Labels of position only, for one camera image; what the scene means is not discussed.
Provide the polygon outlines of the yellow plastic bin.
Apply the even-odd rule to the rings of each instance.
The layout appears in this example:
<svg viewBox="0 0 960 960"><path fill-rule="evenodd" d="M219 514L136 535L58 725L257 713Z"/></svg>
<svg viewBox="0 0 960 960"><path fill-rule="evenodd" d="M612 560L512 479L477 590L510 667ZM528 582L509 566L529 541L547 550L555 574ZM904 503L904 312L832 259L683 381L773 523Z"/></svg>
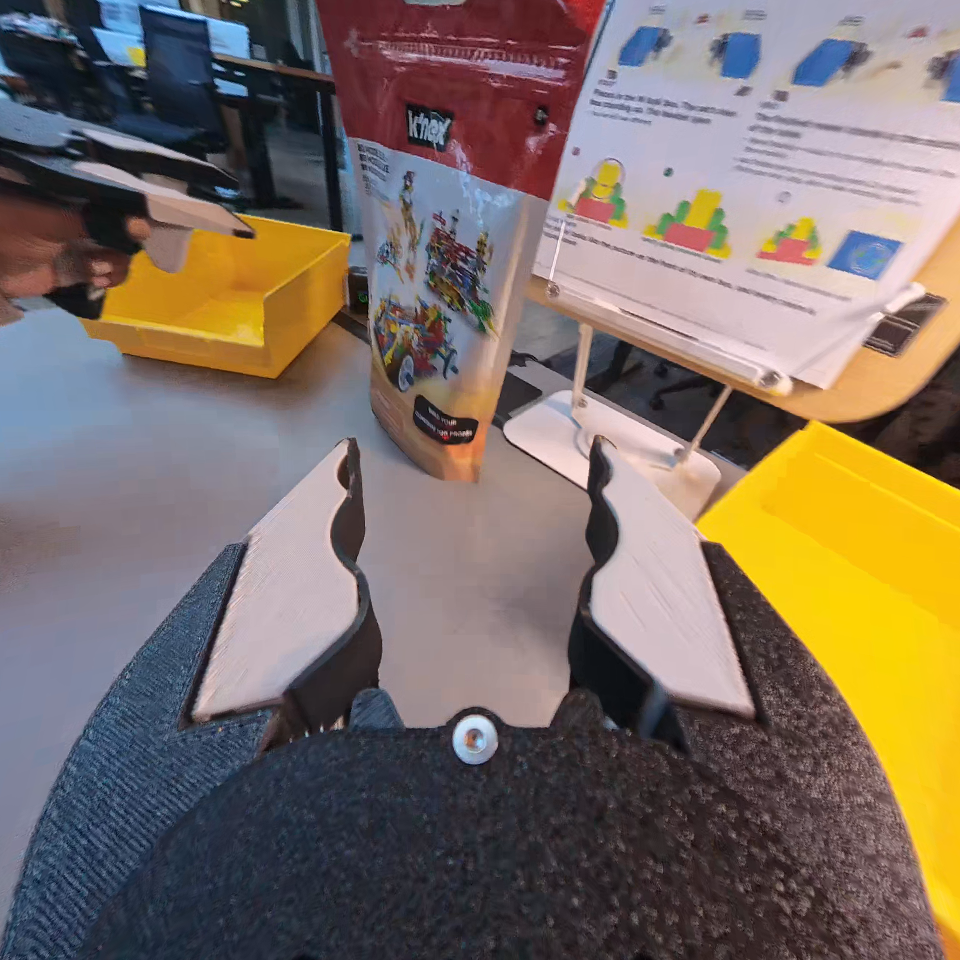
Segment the yellow plastic bin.
<svg viewBox="0 0 960 960"><path fill-rule="evenodd" d="M834 681L959 934L959 492L810 422L698 521Z"/></svg>
<svg viewBox="0 0 960 960"><path fill-rule="evenodd" d="M105 296L88 337L120 354L278 378L346 304L352 238L244 216L253 239L193 233L182 270L144 251Z"/></svg>

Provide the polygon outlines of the toy building set pouch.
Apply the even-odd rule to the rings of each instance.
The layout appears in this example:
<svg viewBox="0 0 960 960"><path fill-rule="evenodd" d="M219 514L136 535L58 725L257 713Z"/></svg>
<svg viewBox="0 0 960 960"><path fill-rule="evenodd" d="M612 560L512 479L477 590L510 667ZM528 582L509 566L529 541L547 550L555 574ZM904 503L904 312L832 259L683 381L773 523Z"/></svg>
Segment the toy building set pouch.
<svg viewBox="0 0 960 960"><path fill-rule="evenodd" d="M605 2L317 2L366 248L370 408L479 480Z"/></svg>

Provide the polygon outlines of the stack of white boxes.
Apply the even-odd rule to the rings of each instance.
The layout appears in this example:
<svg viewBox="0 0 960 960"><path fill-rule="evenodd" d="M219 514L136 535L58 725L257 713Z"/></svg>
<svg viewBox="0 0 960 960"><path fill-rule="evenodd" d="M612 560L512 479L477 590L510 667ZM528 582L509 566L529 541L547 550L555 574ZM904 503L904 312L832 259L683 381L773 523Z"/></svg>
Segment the stack of white boxes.
<svg viewBox="0 0 960 960"><path fill-rule="evenodd" d="M146 68L146 47L141 25L143 10L156 10L170 17L203 21L207 24L212 55L238 59L250 57L250 33L243 24L183 10L173 1L101 1L98 2L98 11L102 25L94 26L92 30L108 59L117 65Z"/></svg>

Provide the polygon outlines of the person's left hand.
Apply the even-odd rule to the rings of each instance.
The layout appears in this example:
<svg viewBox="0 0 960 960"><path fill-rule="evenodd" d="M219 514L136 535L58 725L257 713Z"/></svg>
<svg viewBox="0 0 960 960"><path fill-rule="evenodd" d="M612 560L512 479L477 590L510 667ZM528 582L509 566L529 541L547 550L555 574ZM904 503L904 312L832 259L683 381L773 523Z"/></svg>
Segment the person's left hand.
<svg viewBox="0 0 960 960"><path fill-rule="evenodd" d="M79 319L99 319L108 291L128 277L132 255L98 246L75 208L10 191L1 198L1 324L42 298Z"/></svg>

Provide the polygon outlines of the black office chair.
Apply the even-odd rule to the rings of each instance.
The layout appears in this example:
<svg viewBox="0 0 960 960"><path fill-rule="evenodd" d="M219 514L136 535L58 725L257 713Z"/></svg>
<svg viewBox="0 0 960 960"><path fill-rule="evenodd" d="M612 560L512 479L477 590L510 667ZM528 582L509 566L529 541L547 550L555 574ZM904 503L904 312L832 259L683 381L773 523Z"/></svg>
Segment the black office chair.
<svg viewBox="0 0 960 960"><path fill-rule="evenodd" d="M139 3L136 10L153 112L161 121L191 131L205 154L224 153L229 138L207 18L149 3Z"/></svg>

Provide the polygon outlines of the grey desk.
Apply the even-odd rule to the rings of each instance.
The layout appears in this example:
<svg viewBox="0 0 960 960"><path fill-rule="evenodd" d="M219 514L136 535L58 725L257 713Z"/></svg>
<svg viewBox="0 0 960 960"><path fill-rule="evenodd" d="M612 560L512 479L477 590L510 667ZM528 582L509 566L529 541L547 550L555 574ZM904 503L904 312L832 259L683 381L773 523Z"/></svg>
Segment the grey desk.
<svg viewBox="0 0 960 960"><path fill-rule="evenodd" d="M2 329L2 920L46 796L120 669L343 438L361 452L359 567L402 719L554 714L591 564L587 494L498 428L478 483L427 475L372 414L370 359L337 323L276 380L123 358L58 309Z"/></svg>

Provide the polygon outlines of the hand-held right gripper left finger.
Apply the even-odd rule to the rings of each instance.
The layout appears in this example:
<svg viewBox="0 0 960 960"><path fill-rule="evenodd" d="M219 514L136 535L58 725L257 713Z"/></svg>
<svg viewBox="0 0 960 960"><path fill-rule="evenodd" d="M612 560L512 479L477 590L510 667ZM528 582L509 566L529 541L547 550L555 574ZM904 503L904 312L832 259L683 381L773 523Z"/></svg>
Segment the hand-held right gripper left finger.
<svg viewBox="0 0 960 960"><path fill-rule="evenodd" d="M267 711L281 739L344 729L379 686L382 634L358 560L361 452L343 438L246 534L188 717Z"/></svg>

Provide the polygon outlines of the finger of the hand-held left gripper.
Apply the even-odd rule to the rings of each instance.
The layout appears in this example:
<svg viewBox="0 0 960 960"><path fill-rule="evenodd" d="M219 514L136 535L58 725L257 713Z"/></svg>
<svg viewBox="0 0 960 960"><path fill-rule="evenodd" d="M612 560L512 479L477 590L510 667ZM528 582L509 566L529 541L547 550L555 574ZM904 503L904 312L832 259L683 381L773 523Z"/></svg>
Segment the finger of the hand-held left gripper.
<svg viewBox="0 0 960 960"><path fill-rule="evenodd" d="M131 202L165 190L220 202L239 190L236 177L207 160L102 126L76 126L78 194L90 200Z"/></svg>
<svg viewBox="0 0 960 960"><path fill-rule="evenodd" d="M184 269L194 232L255 239L256 231L221 205L189 196L180 186L152 182L104 163L76 163L74 172L95 186L116 187L126 200L141 202L143 212L132 213L149 223L141 244L151 263L175 274Z"/></svg>

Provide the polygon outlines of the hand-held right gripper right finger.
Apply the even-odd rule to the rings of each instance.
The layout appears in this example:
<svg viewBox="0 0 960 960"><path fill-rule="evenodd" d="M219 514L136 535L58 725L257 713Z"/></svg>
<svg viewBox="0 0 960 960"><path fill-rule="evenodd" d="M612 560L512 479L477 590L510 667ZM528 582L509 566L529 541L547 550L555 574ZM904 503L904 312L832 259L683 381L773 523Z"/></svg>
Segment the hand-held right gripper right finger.
<svg viewBox="0 0 960 960"><path fill-rule="evenodd" d="M596 436L582 579L567 647L570 688L608 726L684 749L679 710L753 722L759 709L705 552L654 483Z"/></svg>

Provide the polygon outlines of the wooden background desk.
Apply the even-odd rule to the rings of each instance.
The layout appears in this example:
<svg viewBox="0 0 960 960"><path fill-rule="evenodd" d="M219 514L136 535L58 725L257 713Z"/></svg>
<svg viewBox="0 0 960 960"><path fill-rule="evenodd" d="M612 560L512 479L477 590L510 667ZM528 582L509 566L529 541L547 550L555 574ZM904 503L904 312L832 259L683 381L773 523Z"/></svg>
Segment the wooden background desk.
<svg viewBox="0 0 960 960"><path fill-rule="evenodd" d="M253 189L254 207L258 210L296 208L293 202L287 203L277 191L265 117L270 110L279 112L287 104L275 90L291 87L293 90L310 92L318 116L320 167L325 188L328 227L332 231L342 232L344 205L339 160L343 151L338 147L340 138L334 105L336 89L333 77L306 68L229 54L212 53L211 58L218 65L215 73L218 79L244 86L247 91L246 98L223 93L221 99L227 106L234 107L243 114L241 126L247 169Z"/></svg>

